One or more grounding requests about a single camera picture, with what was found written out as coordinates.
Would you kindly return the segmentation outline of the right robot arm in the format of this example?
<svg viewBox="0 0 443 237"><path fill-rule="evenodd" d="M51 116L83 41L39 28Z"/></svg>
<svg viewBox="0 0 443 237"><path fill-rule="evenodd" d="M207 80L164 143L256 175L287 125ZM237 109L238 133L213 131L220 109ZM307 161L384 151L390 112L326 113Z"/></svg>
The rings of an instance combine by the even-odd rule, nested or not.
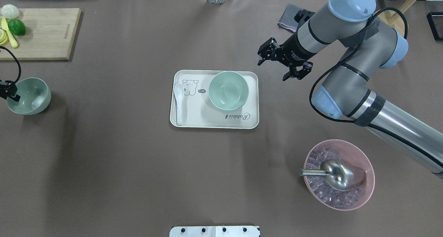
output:
<svg viewBox="0 0 443 237"><path fill-rule="evenodd" d="M308 60L339 40L347 51L311 90L312 108L328 120L348 117L347 122L404 148L441 178L442 134L366 87L378 69L393 67L408 51L407 33L381 21L375 9L375 0L329 0L316 13L300 11L297 30L286 42L270 38L260 46L258 65L278 61L289 68L283 80L302 79L311 70Z"/></svg>

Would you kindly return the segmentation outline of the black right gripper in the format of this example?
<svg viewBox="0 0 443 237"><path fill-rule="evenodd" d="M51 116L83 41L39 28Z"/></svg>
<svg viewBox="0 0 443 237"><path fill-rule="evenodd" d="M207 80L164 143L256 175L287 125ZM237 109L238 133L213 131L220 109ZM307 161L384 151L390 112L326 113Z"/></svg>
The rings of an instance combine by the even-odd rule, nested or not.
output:
<svg viewBox="0 0 443 237"><path fill-rule="evenodd" d="M289 78L301 80L311 72L313 63L306 60L316 54L316 39L310 29L310 16L312 15L312 12L305 9L299 11L295 16L295 20L298 22L297 31L279 47L279 51L290 63L289 72L284 74L282 81ZM275 59L277 48L278 44L273 37L263 43L257 52L261 57L257 65L260 66L266 60ZM301 65L302 68L297 70L296 66Z"/></svg>

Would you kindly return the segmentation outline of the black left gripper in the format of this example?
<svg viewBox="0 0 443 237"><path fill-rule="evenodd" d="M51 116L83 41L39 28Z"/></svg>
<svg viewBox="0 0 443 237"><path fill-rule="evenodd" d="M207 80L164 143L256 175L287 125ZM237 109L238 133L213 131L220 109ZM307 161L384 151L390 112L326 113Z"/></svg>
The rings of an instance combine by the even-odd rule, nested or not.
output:
<svg viewBox="0 0 443 237"><path fill-rule="evenodd" d="M17 86L14 81L5 81L0 80L0 96L3 99L10 98L15 102L19 102L21 96L17 94Z"/></svg>

